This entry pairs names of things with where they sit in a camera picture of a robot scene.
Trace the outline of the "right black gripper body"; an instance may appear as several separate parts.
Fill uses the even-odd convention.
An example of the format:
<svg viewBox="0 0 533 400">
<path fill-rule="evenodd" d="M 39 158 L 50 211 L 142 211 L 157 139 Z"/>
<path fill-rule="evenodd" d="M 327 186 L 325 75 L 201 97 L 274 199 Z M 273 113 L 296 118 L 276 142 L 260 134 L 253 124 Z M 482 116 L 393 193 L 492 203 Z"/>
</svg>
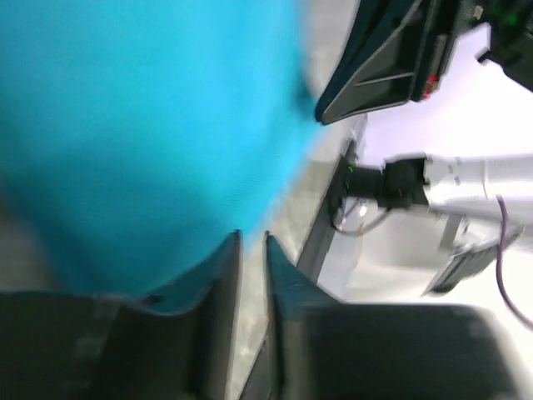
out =
<svg viewBox="0 0 533 400">
<path fill-rule="evenodd" d="M 446 74 L 457 39 L 483 24 L 490 27 L 489 42 L 477 62 L 495 63 L 508 78 L 532 89 L 532 2 L 443 0 L 436 3 L 433 21 L 433 90 Z"/>
</svg>

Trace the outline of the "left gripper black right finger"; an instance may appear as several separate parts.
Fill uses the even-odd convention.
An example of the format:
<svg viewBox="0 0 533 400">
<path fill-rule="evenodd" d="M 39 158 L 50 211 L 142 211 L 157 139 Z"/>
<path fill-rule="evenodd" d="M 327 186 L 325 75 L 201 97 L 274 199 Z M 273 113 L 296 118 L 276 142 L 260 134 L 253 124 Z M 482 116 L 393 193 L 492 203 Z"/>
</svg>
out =
<svg viewBox="0 0 533 400">
<path fill-rule="evenodd" d="M 529 399 L 487 313 L 455 304 L 348 303 L 266 237 L 276 399 Z"/>
</svg>

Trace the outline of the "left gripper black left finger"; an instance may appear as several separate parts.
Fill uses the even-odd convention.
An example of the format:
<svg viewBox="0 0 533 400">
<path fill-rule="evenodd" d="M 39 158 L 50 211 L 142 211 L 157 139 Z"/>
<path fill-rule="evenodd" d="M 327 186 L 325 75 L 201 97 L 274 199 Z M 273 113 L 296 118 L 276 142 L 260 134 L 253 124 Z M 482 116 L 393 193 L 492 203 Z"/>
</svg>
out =
<svg viewBox="0 0 533 400">
<path fill-rule="evenodd" d="M 141 300 L 1 296 L 4 399 L 223 399 L 242 236 Z"/>
</svg>

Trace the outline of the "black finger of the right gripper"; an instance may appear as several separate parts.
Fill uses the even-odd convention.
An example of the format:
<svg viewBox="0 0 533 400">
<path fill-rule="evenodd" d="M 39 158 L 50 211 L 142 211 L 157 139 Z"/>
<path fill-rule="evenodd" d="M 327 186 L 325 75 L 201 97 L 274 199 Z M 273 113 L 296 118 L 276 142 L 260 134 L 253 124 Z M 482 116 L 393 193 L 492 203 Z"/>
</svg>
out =
<svg viewBox="0 0 533 400">
<path fill-rule="evenodd" d="M 315 119 L 329 125 L 427 98 L 446 73 L 457 23 L 453 0 L 361 1 Z"/>
</svg>

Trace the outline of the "teal t-shirt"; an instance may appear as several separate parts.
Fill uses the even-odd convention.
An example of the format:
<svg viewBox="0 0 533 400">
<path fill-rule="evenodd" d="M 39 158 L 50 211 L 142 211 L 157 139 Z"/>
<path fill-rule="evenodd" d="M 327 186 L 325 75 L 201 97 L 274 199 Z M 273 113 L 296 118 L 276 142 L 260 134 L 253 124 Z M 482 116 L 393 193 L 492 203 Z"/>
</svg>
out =
<svg viewBox="0 0 533 400">
<path fill-rule="evenodd" d="M 63 290 L 253 233 L 318 134 L 302 1 L 4 1 L 1 186 Z"/>
</svg>

